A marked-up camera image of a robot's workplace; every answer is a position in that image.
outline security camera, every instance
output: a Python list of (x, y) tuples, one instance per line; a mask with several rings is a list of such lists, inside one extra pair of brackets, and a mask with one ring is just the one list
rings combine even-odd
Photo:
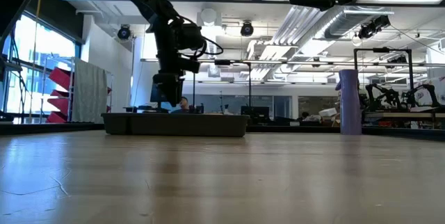
[(122, 25), (118, 32), (118, 38), (121, 40), (128, 40), (131, 36), (130, 25)]
[(252, 22), (244, 22), (243, 27), (241, 28), (241, 35), (244, 37), (252, 36), (253, 34), (253, 26)]

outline white curtain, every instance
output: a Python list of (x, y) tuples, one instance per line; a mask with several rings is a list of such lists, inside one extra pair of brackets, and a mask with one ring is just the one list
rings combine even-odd
[(105, 70), (77, 59), (72, 122), (104, 123), (101, 114), (106, 113), (107, 96)]

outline purple cylinder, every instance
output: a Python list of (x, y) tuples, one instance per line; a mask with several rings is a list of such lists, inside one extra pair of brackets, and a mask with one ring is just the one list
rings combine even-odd
[(362, 112), (357, 89), (358, 70), (340, 71), (340, 83), (337, 89), (341, 89), (340, 121), (341, 134), (362, 134)]

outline person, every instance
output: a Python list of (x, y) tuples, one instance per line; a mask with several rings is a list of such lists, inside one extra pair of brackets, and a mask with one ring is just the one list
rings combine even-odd
[(172, 113), (188, 113), (188, 99), (186, 97), (181, 97), (179, 105), (181, 109), (175, 110)]
[(297, 121), (303, 121), (304, 119), (309, 117), (309, 113), (308, 112), (303, 112), (301, 114), (301, 117), (297, 119)]

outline black tray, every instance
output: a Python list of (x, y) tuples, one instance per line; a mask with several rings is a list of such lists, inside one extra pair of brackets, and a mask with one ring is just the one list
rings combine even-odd
[(243, 137), (249, 116), (103, 113), (107, 134)]

